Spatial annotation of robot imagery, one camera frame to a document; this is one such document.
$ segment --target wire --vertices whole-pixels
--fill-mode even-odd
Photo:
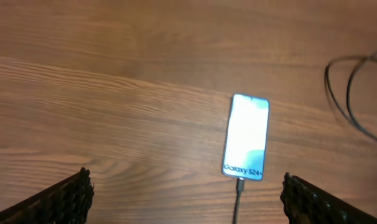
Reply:
[[[233,223],[237,224],[238,221],[238,209],[240,207],[240,198],[241,193],[244,191],[244,179],[238,178],[237,179],[237,198],[236,198],[236,207],[234,209],[234,218]]]
[[[348,111],[348,115],[343,111],[342,107],[339,105],[337,99],[335,98],[335,95],[333,94],[332,88],[331,88],[331,83],[330,83],[330,67],[337,63],[337,62],[342,62],[346,60],[357,60],[358,63],[356,66],[353,68],[351,71],[351,74],[349,76],[349,81],[346,89],[346,107]],[[374,139],[377,141],[377,136],[375,136],[373,133],[371,133],[369,130],[364,128],[356,119],[355,115],[353,114],[353,111],[351,109],[351,104],[350,104],[350,90],[351,90],[351,84],[353,83],[353,79],[355,75],[358,74],[358,72],[364,67],[364,65],[367,62],[374,62],[377,63],[377,51],[372,53],[370,56],[361,56],[361,55],[353,55],[353,56],[345,56],[345,57],[340,57],[332,60],[328,65],[325,67],[325,72],[324,72],[324,84],[326,88],[328,89],[331,98],[333,102],[335,103],[335,106],[338,108],[338,110],[341,112],[343,117],[352,125],[354,126],[357,130],[361,131],[371,139]]]

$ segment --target tabletop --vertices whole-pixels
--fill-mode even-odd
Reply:
[[[333,58],[377,49],[377,0],[0,1],[0,211],[79,171],[88,223],[231,223],[231,97],[270,102],[239,223],[288,223],[290,172],[377,217],[377,142],[330,105]],[[339,102],[353,62],[331,70]],[[377,134],[377,66],[353,110]]]

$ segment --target charging cable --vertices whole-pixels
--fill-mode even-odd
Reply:
[[[238,208],[240,207],[240,198],[241,198],[241,193],[243,191],[244,191],[244,179],[238,178],[237,179],[237,199],[236,199],[236,208],[234,209],[233,224],[237,224],[237,221],[238,221]]]

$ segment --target phone screen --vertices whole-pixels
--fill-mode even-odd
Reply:
[[[228,122],[223,173],[233,177],[263,178],[269,102],[235,94]]]

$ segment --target blue phone screen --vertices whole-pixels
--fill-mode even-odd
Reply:
[[[263,178],[269,102],[235,94],[228,122],[223,173],[234,177]]]

